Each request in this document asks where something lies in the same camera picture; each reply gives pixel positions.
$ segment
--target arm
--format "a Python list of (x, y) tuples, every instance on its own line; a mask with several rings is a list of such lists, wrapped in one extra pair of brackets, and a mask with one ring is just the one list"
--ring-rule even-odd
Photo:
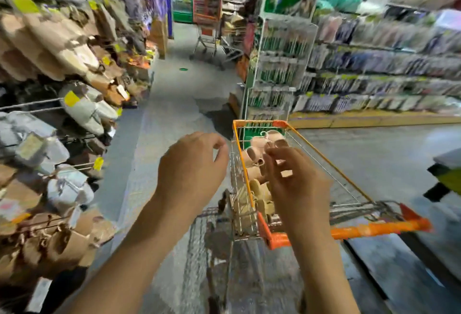
[[(273, 148), (266, 153), (271, 194), (301, 269), (307, 312), (360, 313), (330, 234), (331, 182), (301, 150)], [(289, 170), (293, 175), (282, 177)]]
[[(213, 147), (220, 148), (214, 161)], [(215, 134), (196, 132), (170, 147), (160, 160), (151, 200), (69, 314), (137, 313), (163, 259), (219, 188), (228, 159), (224, 139)]]

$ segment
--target orange shopping cart handle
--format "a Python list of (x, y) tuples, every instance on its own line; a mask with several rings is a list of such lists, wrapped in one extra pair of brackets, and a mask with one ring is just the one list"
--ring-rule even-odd
[[(347, 228), (332, 228), (331, 236), (335, 240), (353, 239), (355, 237), (400, 234), (402, 232), (430, 230), (431, 223), (426, 218), (406, 222), (370, 223)], [(289, 247), (291, 243), (286, 233), (271, 233), (266, 240), (269, 249)]]

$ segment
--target left hand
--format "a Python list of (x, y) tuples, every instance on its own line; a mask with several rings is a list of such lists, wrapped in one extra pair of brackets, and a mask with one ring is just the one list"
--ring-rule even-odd
[[(213, 149), (219, 149), (213, 160)], [(191, 223), (210, 202), (226, 177), (229, 148), (216, 133), (183, 136), (163, 155), (153, 196), (163, 212), (173, 211)]]

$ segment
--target shopping cart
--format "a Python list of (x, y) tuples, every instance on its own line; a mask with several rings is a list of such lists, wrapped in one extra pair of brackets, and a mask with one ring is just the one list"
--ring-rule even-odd
[[(250, 146), (251, 138), (260, 136), (262, 131), (267, 132), (272, 129), (284, 134), (291, 147), (301, 148), (333, 181), (330, 191), (330, 224), (334, 226), (331, 228), (331, 235), (334, 239), (344, 240), (363, 236), (429, 230), (431, 228), (428, 219), (421, 218), (403, 204), (398, 204), (394, 201), (374, 202), (286, 121), (234, 120), (234, 138), (230, 148), (232, 189), (224, 192), (217, 208), (205, 210), (202, 215), (196, 218), (192, 226), (192, 228), (196, 228), (200, 223), (210, 226), (213, 222), (215, 223), (214, 225), (218, 225), (220, 222), (230, 224), (231, 243), (227, 260), (224, 295), (222, 300), (215, 293), (210, 296), (208, 299), (210, 308), (219, 308), (219, 311), (215, 310), (211, 313), (221, 313), (226, 310), (229, 297), (229, 280), (233, 272), (231, 260), (236, 242), (260, 239), (264, 240), (270, 250), (290, 246), (279, 216), (273, 214), (264, 217), (256, 209), (255, 197), (250, 189), (248, 179), (248, 167), (245, 166), (243, 160), (243, 150)], [(364, 217), (370, 223), (358, 226), (354, 225), (354, 223), (351, 224), (351, 220), (358, 217)], [(197, 255), (199, 252), (199, 250), (196, 250), (194, 254)], [(259, 274), (259, 282), (262, 284), (261, 289), (264, 291), (263, 271), (261, 265), (258, 264), (259, 260), (255, 259), (259, 256), (259, 253), (256, 252), (255, 255), (255, 253), (250, 252), (248, 247), (246, 253), (254, 273)], [(208, 282), (210, 282), (208, 268), (206, 275)]]
[(195, 51), (199, 43), (201, 43), (204, 47), (202, 51), (203, 54), (206, 53), (207, 47), (213, 48), (213, 54), (211, 59), (214, 58), (216, 55), (216, 51), (218, 50), (218, 39), (217, 33), (219, 29), (219, 20), (202, 14), (194, 14), (194, 23), (197, 24), (199, 30), (199, 37), (197, 39), (197, 43), (195, 44), (194, 51), (191, 55), (189, 55), (189, 60), (192, 60), (195, 57)]
[(224, 22), (221, 30), (220, 45), (226, 54), (226, 58), (219, 61), (219, 67), (222, 71), (225, 70), (224, 64), (243, 55), (243, 40), (246, 30), (246, 26), (233, 27), (231, 24)]

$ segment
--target hand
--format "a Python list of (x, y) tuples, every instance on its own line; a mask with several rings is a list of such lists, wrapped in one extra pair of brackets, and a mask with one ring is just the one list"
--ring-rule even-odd
[[(264, 161), (275, 209), (291, 242), (315, 231), (330, 235), (331, 181), (324, 172), (301, 149), (266, 149)], [(282, 177), (282, 171), (290, 170), (293, 175)]]
[[(213, 148), (219, 149), (213, 160)], [(229, 148), (216, 133), (183, 136), (160, 159), (153, 200), (189, 224), (202, 212), (224, 180)]]

